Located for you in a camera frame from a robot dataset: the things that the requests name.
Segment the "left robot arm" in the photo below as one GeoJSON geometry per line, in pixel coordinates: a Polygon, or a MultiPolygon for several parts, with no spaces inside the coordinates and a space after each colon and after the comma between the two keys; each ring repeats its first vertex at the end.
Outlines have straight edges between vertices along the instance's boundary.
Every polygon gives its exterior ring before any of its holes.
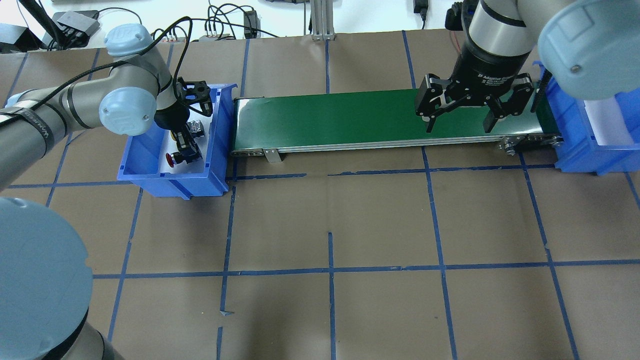
{"type": "MultiPolygon", "coordinates": [[[[170,73],[147,29],[127,23],[105,37],[103,79],[90,71],[57,88],[11,96],[1,110],[1,189],[50,153],[71,132],[105,127],[137,136],[152,124],[177,143],[176,163],[201,158],[188,127],[191,104],[212,111],[206,83],[170,73]]],[[[71,224],[49,207],[1,198],[1,358],[3,360],[121,360],[89,323],[93,271],[71,224]]]]}

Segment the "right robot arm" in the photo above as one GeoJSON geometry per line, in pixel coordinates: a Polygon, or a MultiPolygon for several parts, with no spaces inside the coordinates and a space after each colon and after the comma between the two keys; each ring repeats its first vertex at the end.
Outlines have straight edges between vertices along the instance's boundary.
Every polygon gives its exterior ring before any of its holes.
{"type": "Polygon", "coordinates": [[[446,14],[464,42],[448,79],[428,74],[414,111],[434,129],[459,107],[488,107],[483,129],[519,116],[534,94],[522,68],[533,50],[560,88],[579,100],[605,100],[640,84],[637,0],[464,0],[446,14]]]}

